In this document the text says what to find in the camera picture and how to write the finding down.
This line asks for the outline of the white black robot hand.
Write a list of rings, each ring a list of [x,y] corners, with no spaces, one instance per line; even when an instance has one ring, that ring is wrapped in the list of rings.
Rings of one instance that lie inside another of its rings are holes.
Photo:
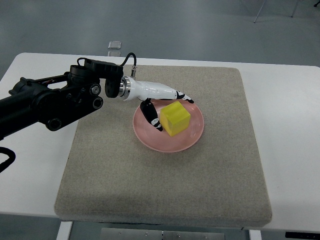
[[[140,110],[149,124],[158,131],[163,131],[158,113],[153,103],[154,100],[184,100],[191,104],[194,101],[183,92],[162,83],[150,81],[136,81],[132,77],[123,77],[120,81],[118,97],[124,101],[135,98],[141,100]]]

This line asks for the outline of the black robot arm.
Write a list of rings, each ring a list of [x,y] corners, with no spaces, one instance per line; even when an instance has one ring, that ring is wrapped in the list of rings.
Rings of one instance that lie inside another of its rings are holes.
[[[21,77],[9,91],[10,96],[0,101],[0,138],[37,122],[57,131],[100,109],[100,80],[105,79],[106,96],[115,98],[120,92],[123,67],[123,63],[84,58],[83,65],[71,65],[62,75]]]

